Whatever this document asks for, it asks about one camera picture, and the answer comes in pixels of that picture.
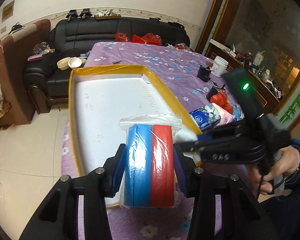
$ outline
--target hand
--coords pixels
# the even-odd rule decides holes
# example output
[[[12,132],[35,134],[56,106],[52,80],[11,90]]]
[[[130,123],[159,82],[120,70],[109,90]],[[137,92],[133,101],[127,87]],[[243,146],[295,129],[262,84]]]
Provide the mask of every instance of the hand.
[[[268,181],[277,178],[281,174],[283,174],[284,177],[287,177],[293,174],[299,167],[300,153],[296,148],[289,146],[280,149],[280,151],[282,153],[281,159],[274,164],[269,174],[263,177],[262,185],[260,187],[260,193],[262,195],[267,195],[267,193],[272,192],[272,185]],[[258,169],[255,165],[250,164],[246,165],[246,167],[249,178],[253,184],[258,187],[261,180]]]

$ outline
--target brown tray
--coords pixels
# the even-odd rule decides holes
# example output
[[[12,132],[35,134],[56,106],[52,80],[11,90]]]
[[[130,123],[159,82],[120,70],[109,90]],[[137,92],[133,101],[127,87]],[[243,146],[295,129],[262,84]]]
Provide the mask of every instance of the brown tray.
[[[120,19],[121,15],[119,16],[94,16],[96,20],[107,20],[107,19]]]

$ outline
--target purple floral tablecloth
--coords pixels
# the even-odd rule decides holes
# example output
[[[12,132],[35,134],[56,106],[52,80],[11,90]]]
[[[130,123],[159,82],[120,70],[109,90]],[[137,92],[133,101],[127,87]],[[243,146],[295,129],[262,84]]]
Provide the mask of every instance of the purple floral tablecloth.
[[[213,86],[212,81],[203,82],[197,78],[199,65],[205,65],[210,60],[200,54],[190,51],[177,51],[167,47],[125,42],[96,43],[87,59],[85,67],[96,65],[112,65],[122,61],[122,64],[145,65],[166,84],[167,87],[190,112],[208,104],[206,94]],[[223,80],[214,75],[211,79],[218,85]],[[234,103],[234,98],[228,93],[228,100]],[[72,178],[78,176],[74,164],[74,156],[69,137],[69,122],[65,128],[61,175],[68,174]],[[204,164],[204,168],[219,176],[229,176],[237,173],[250,188],[242,165]],[[107,210],[109,225],[113,240],[146,240],[167,239],[184,240],[187,237],[194,199],[186,199],[182,193],[180,205],[177,208],[131,208],[121,210],[120,207]],[[221,228],[221,202],[216,196],[216,226]],[[78,215],[79,240],[84,239],[83,201],[79,200]]]

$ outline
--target framed picture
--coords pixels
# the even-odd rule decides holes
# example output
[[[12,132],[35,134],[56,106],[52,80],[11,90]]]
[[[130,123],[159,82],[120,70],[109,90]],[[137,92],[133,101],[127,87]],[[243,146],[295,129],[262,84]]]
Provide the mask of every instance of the framed picture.
[[[13,15],[14,1],[7,4],[2,10],[2,22]]]

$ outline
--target wall switch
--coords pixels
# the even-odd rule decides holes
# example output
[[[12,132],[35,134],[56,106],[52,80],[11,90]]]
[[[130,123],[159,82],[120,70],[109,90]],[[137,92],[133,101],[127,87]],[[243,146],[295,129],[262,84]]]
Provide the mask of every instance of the wall switch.
[[[7,27],[5,26],[5,27],[3,27],[1,30],[0,30],[0,33],[4,33],[4,32],[6,32],[7,31]]]

